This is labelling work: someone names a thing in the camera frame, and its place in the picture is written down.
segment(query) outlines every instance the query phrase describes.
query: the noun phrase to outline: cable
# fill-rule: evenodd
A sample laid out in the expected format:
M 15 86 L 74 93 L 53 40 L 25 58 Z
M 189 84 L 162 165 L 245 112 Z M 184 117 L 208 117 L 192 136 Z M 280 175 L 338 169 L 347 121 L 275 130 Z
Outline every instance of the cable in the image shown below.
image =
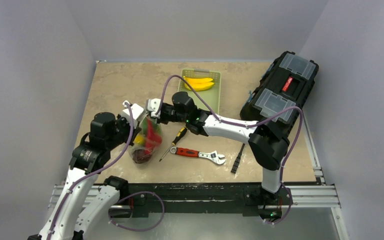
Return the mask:
M 300 135 L 300 132 L 301 132 L 301 127 L 303 125 L 303 121 L 304 121 L 304 114 L 303 114 L 303 111 L 301 110 L 301 108 L 297 107 L 297 106 L 290 106 L 290 107 L 287 107 L 285 109 L 283 109 L 282 111 L 276 113 L 275 115 L 263 120 L 263 121 L 260 121 L 260 122 L 257 122 L 255 124 L 251 124 L 251 125 L 245 125 L 245 124 L 242 124 L 242 123 L 237 123 L 237 122 L 232 122 L 232 121 L 228 121 L 228 120 L 224 120 L 224 119 L 220 119 L 220 117 L 214 112 L 214 110 L 204 101 L 204 99 L 202 99 L 202 97 L 197 93 L 197 91 L 195 91 L 195 89 L 189 84 L 188 81 L 186 81 L 183 77 L 179 76 L 179 75 L 171 75 L 170 77 L 168 77 L 167 81 L 165 82 L 164 84 L 164 88 L 162 89 L 162 96 L 161 96 L 161 101 L 159 103 L 159 107 L 158 107 L 158 110 L 156 111 L 156 114 L 158 114 L 160 111 L 161 111 L 161 107 L 163 106 L 163 100 L 164 100 L 164 95 L 166 94 L 166 88 L 167 86 L 169 85 L 169 82 L 172 78 L 179 78 L 181 79 L 186 85 L 189 86 L 189 88 L 192 90 L 192 92 L 196 95 L 196 97 L 208 108 L 208 110 L 211 112 L 211 114 L 214 116 L 215 119 L 217 119 L 219 122 L 222 122 L 222 123 L 225 123 L 225 124 L 230 124 L 230 125 L 234 125 L 234 126 L 238 126 L 238 127 L 245 127 L 245 128 L 253 128 L 253 127 L 258 127 L 258 126 L 261 126 L 263 124 L 266 124 L 268 122 L 270 122 L 271 120 L 273 120 L 274 118 L 282 115 L 283 113 L 286 113 L 287 111 L 289 110 L 297 110 L 298 113 L 299 113 L 299 125 L 298 125 L 298 130 L 296 131 L 296 135 L 295 135 L 295 138 L 293 139 L 293 142 L 292 144 L 290 145 L 290 148 L 289 148 L 289 151 L 286 153 L 281 165 L 280 165 L 280 184 L 283 188 L 286 189 L 286 191 L 288 192 L 289 194 L 289 206 L 286 210 L 286 213 L 276 222 L 273 222 L 272 224 L 277 224 L 277 223 L 280 223 L 289 213 L 289 211 L 291 210 L 291 207 L 292 207 L 292 194 L 291 194 L 291 191 L 289 188 L 287 188 L 282 179 L 283 179 L 283 174 L 284 174 L 284 168 L 285 168 L 285 164 L 286 164 L 286 161 L 288 160 L 289 156 L 291 155 L 291 152 L 292 150 L 294 149 L 295 147 L 295 144 L 297 143 L 298 141 L 298 136 Z
M 122 199 L 120 199 L 117 203 L 122 203 L 124 200 L 126 199 L 130 199 L 131 197 L 133 196 L 136 196 L 136 195 L 139 195 L 139 194 L 151 194 L 152 196 L 155 196 L 159 202 L 161 203 L 161 208 L 162 208 L 162 212 L 161 212 L 161 217 L 159 218 L 159 220 L 152 226 L 150 227 L 146 227 L 146 228 L 142 228 L 142 229 L 137 229 L 137 228 L 131 228 L 131 227 L 128 227 L 128 226 L 123 226 L 123 225 L 120 225 L 118 223 L 116 223 L 110 216 L 110 213 L 108 213 L 108 218 L 109 218 L 109 223 L 113 224 L 114 226 L 117 226 L 119 228 L 122 228 L 122 229 L 126 229 L 126 230 L 129 230 L 129 231 L 134 231 L 134 232 L 145 232 L 145 231 L 148 231 L 148 230 L 151 230 L 153 228 L 155 228 L 156 226 L 158 226 L 158 224 L 161 223 L 161 221 L 163 220 L 164 218 L 164 212 L 165 212 L 165 209 L 164 209 L 164 202 L 163 200 L 161 199 L 161 197 L 159 197 L 155 192 L 151 192 L 151 191 L 139 191 L 139 192 L 136 192 L 136 193 L 133 193 L 133 194 L 130 194 Z
M 133 113 L 132 113 L 132 108 L 130 107 L 130 105 L 127 104 L 127 109 L 128 109 L 128 112 L 130 114 L 130 131 L 128 133 L 128 138 L 127 138 L 127 142 L 126 144 L 124 145 L 124 148 L 123 150 L 120 152 L 120 154 L 111 162 L 109 163 L 108 165 L 104 166 L 103 168 L 100 168 L 96 171 L 93 171 L 81 178 L 79 178 L 79 180 L 73 182 L 73 184 L 68 188 L 68 191 L 70 193 L 73 192 L 73 189 L 76 187 L 77 184 L 79 184 L 81 181 L 95 175 L 95 174 L 99 174 L 101 173 L 102 171 L 110 168 L 112 165 L 114 165 L 122 156 L 123 154 L 126 152 L 130 142 L 132 141 L 132 137 L 133 137 L 133 122 L 134 122 L 134 119 L 133 119 Z M 61 200 L 61 203 L 58 205 L 58 208 L 56 209 L 55 211 L 55 214 L 53 216 L 53 219 L 50 223 L 50 228 L 49 228 L 49 231 L 48 231 L 48 234 L 47 234 L 47 237 L 46 237 L 46 240 L 50 240 L 51 239 L 51 236 L 52 236 L 52 233 L 54 231 L 54 228 L 55 228 L 55 222 L 57 221 L 58 219 L 58 216 L 60 215 L 60 212 L 61 210 L 63 209 L 63 206 L 64 206 L 64 203 L 66 202 L 67 198 L 69 197 L 70 193 L 67 193 L 65 192 L 64 193 L 64 197 L 62 198 Z

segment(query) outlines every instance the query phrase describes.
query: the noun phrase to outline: green basket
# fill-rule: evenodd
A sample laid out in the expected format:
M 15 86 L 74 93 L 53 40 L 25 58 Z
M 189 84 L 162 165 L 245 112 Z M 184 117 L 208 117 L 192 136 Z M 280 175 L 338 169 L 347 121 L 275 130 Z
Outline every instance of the green basket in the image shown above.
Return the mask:
M 193 69 L 193 68 L 184 68 L 181 71 L 181 76 L 202 79 L 202 78 L 212 78 L 214 79 L 214 86 L 205 91 L 198 91 L 197 93 L 201 96 L 202 99 L 214 110 L 216 114 L 219 114 L 220 110 L 220 91 L 222 89 L 222 73 L 219 71 L 210 71 L 202 69 Z M 198 99 L 193 91 L 186 89 L 182 80 L 179 82 L 178 92 L 187 92 L 189 97 L 193 99 L 196 106 L 199 109 L 209 110 L 202 102 Z

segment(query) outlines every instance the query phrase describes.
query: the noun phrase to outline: black toolbox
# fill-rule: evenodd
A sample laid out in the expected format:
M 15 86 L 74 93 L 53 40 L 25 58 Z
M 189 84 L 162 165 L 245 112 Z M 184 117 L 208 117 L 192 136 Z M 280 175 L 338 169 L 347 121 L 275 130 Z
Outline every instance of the black toolbox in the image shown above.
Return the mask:
M 306 103 L 319 65 L 285 51 L 276 58 L 259 81 L 259 86 L 240 111 L 245 121 L 262 121 L 285 108 Z M 298 117 L 298 111 L 289 110 L 272 121 L 287 136 Z

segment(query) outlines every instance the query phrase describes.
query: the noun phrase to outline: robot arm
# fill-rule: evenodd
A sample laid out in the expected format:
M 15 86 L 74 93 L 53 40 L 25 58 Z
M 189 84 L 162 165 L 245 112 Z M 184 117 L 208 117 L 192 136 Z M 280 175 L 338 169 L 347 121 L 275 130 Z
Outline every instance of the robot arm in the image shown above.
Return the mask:
M 163 103 L 160 112 L 157 112 L 160 99 L 150 99 L 146 110 L 160 123 L 183 122 L 196 135 L 219 136 L 248 144 L 257 163 L 263 168 L 261 187 L 271 194 L 278 192 L 281 163 L 288 151 L 289 140 L 273 121 L 261 126 L 244 127 L 257 122 L 219 116 L 224 120 L 221 122 L 211 112 L 198 109 L 186 92 L 177 92 L 171 99 L 173 105 Z
M 79 146 L 72 152 L 63 194 L 39 234 L 30 236 L 28 240 L 72 240 L 75 229 L 87 234 L 88 226 L 94 226 L 94 221 L 85 224 L 77 222 L 86 196 L 97 180 L 98 174 L 83 178 L 104 168 L 111 158 L 111 150 L 128 141 L 131 126 L 134 139 L 140 130 L 139 123 L 146 115 L 145 110 L 139 105 L 132 105 L 127 101 L 124 104 L 130 106 L 132 116 L 128 109 L 124 109 L 117 118 L 110 112 L 100 112 L 94 116 L 90 123 L 90 132 L 82 137 Z M 117 196 L 116 192 L 119 188 L 107 190 L 108 192 L 104 192 L 109 193 L 107 198 L 99 199 L 92 205 L 96 209 L 106 208 L 118 201 L 120 195 Z M 91 209 L 92 206 L 81 214 L 88 220 L 97 214 Z

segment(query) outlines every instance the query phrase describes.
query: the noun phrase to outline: table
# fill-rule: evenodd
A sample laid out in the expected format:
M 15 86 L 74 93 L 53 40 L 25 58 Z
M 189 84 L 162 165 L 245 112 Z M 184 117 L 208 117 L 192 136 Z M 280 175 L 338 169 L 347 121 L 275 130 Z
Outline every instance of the table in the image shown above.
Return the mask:
M 76 146 L 81 137 L 90 131 L 90 123 L 95 114 L 110 112 L 117 115 L 124 109 L 122 104 L 124 100 L 144 107 L 147 99 L 161 98 L 167 78 L 173 74 L 180 74 L 183 68 L 220 71 L 219 114 L 239 119 L 239 112 L 249 97 L 249 91 L 258 86 L 261 76 L 270 64 L 270 62 L 99 62 L 96 65 Z M 177 91 L 178 85 L 178 79 L 173 79 L 169 83 L 164 102 L 171 104 L 171 96 Z M 136 164 L 126 153 L 115 165 L 100 174 L 97 183 L 102 183 L 111 175 L 124 178 L 130 183 L 234 183 L 262 180 L 262 168 L 255 161 L 249 146 L 245 146 L 236 174 L 230 172 L 242 143 L 221 137 L 205 137 L 188 132 L 177 145 L 201 152 L 217 150 L 226 156 L 227 161 L 224 165 L 219 166 L 206 159 L 186 158 L 171 153 L 159 162 L 159 158 L 182 126 L 181 123 L 163 124 L 163 143 L 149 162 Z M 298 124 L 295 124 L 289 136 L 291 141 L 296 135 L 297 128 Z M 285 182 L 316 180 L 305 134 L 303 127 L 285 166 L 283 177 Z M 111 160 L 121 152 L 123 146 L 111 151 Z

